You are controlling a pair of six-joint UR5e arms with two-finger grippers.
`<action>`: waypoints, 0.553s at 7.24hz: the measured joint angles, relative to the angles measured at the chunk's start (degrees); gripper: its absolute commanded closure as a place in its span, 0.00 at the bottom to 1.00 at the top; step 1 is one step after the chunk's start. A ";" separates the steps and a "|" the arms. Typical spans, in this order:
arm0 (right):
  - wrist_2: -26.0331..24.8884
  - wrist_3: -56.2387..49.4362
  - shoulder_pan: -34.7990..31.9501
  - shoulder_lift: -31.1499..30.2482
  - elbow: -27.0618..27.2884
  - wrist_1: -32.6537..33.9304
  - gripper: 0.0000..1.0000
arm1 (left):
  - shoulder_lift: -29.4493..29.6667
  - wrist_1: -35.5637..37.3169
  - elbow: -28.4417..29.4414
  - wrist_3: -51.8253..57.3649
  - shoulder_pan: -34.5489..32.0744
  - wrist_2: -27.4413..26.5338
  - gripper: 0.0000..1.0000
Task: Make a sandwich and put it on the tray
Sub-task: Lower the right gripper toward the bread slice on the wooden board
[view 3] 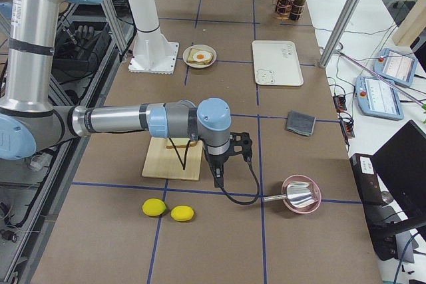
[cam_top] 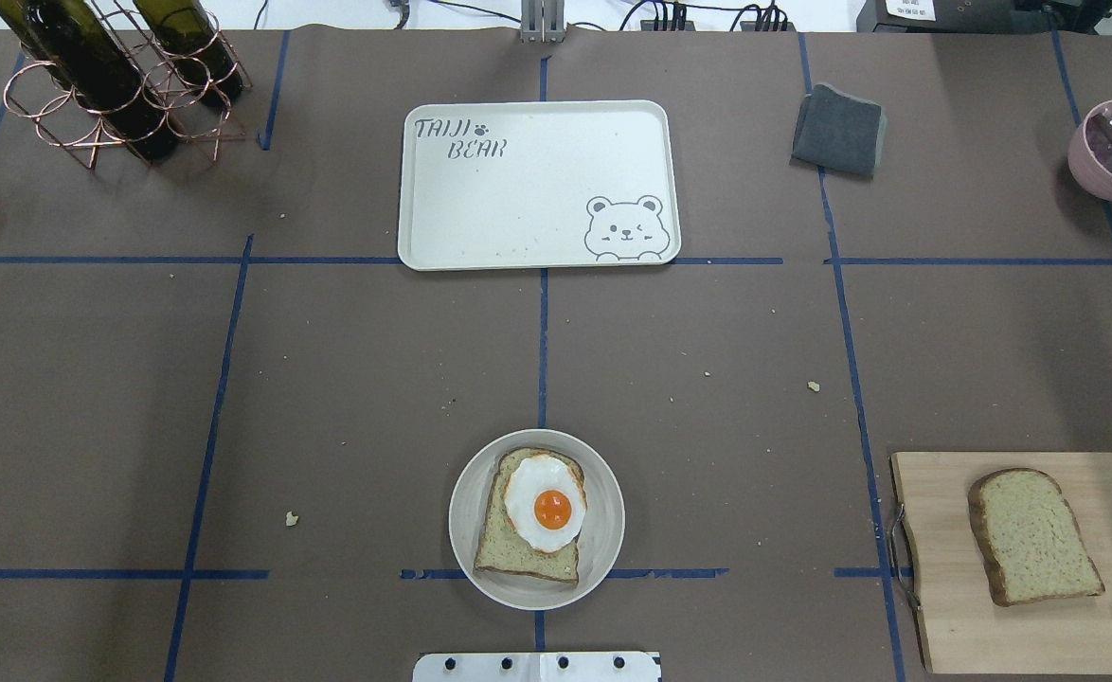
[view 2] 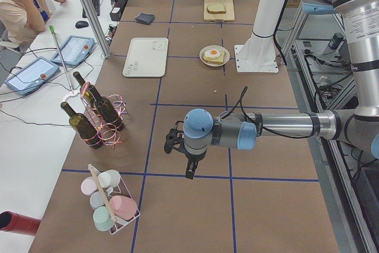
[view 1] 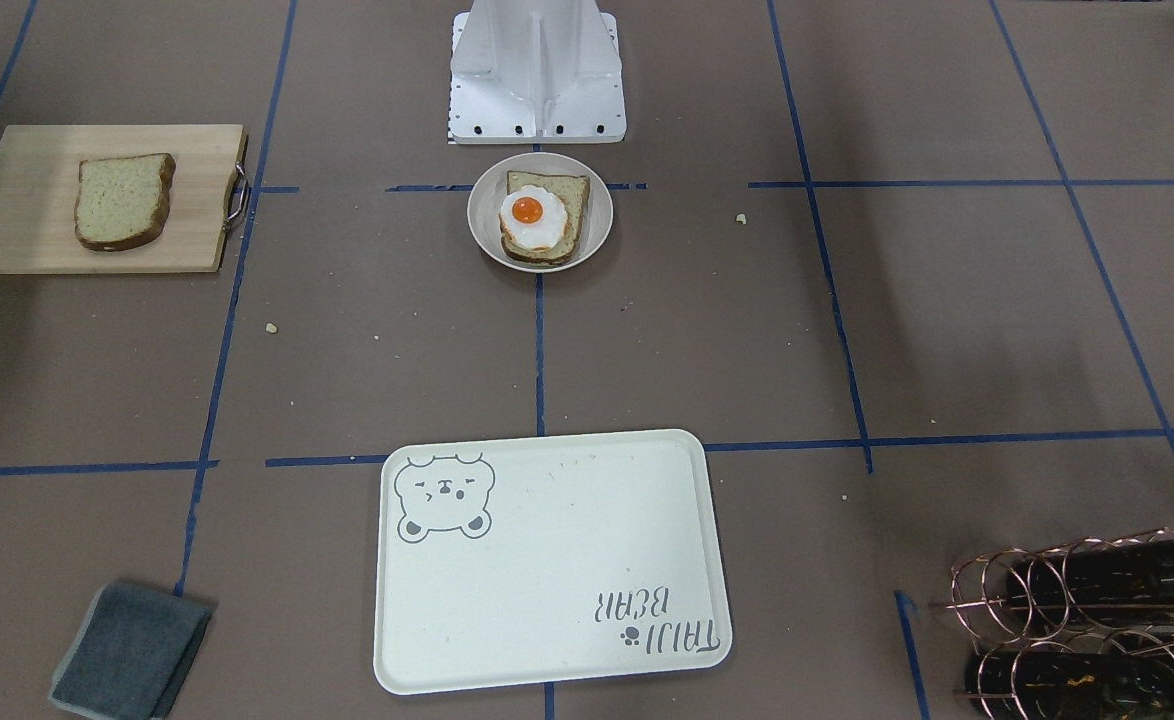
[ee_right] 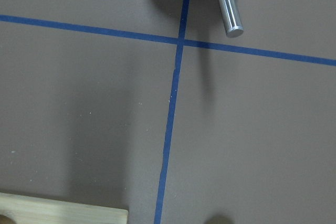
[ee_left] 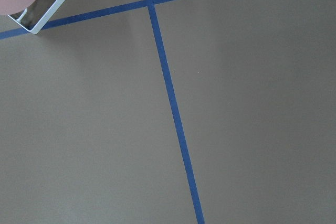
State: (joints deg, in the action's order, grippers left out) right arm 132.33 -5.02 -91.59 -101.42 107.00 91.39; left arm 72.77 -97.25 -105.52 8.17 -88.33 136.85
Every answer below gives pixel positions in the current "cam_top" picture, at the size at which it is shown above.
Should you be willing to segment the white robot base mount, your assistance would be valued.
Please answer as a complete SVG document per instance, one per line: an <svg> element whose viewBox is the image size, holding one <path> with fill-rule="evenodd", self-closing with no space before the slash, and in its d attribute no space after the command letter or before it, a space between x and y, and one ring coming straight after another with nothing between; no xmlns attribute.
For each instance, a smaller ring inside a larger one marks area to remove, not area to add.
<svg viewBox="0 0 1112 682"><path fill-rule="evenodd" d="M658 653L434 653L413 668L413 681L661 681Z"/></svg>

